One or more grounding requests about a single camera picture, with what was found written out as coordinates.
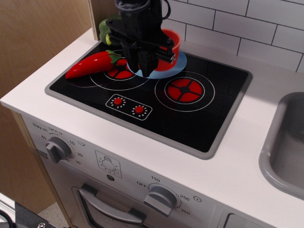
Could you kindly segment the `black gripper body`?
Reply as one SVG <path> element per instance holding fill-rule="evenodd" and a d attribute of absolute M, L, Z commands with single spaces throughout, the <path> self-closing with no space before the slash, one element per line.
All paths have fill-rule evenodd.
<path fill-rule="evenodd" d="M 162 15 L 161 4 L 116 4 L 121 19 L 109 19 L 106 24 L 110 28 L 109 37 L 112 41 L 134 43 L 141 48 L 154 49 L 166 44 L 167 36 L 162 32 L 162 21 L 169 17 L 171 8 L 168 6 L 166 16 Z"/>

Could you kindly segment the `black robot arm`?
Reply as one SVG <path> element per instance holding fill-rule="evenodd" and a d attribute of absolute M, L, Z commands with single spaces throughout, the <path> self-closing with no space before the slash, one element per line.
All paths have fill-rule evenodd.
<path fill-rule="evenodd" d="M 162 16 L 160 0 L 116 0 L 120 19 L 109 19 L 106 25 L 110 29 L 109 38 L 122 46 L 129 68 L 133 72 L 142 71 L 143 77 L 149 77 L 158 67 L 159 60 L 172 63 L 174 42 L 161 29 Z"/>

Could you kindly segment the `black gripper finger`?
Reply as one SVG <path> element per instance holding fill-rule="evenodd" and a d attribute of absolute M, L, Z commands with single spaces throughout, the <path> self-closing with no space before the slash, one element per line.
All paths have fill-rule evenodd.
<path fill-rule="evenodd" d="M 127 60 L 129 68 L 133 72 L 137 72 L 139 70 L 139 56 L 138 56 L 138 45 L 136 42 L 122 42 L 124 57 Z"/>
<path fill-rule="evenodd" d="M 149 77 L 158 66 L 158 59 L 154 49 L 141 48 L 138 52 L 138 67 L 143 77 Z"/>

